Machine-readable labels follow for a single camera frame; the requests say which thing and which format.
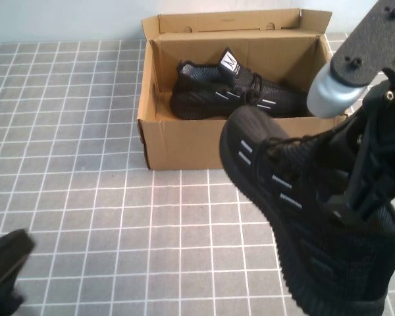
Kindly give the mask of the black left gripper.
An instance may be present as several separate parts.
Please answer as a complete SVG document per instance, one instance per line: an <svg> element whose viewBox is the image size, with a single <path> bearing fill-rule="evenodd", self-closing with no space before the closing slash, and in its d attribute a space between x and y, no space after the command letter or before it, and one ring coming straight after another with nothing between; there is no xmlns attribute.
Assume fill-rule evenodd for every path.
<svg viewBox="0 0 395 316"><path fill-rule="evenodd" d="M0 316L13 315L24 303L24 296L16 291L10 279L16 278L34 247L24 229L0 237Z"/></svg>

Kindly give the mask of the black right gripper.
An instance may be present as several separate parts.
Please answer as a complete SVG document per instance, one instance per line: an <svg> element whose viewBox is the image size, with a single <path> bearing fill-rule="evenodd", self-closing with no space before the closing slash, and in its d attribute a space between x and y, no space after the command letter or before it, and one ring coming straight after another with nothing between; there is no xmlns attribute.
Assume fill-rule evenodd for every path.
<svg viewBox="0 0 395 316"><path fill-rule="evenodd" d="M382 71L387 79L364 97L350 117L349 130L331 141L350 176L344 192L331 196L325 206L345 226L365 225L395 197L395 68Z"/></svg>

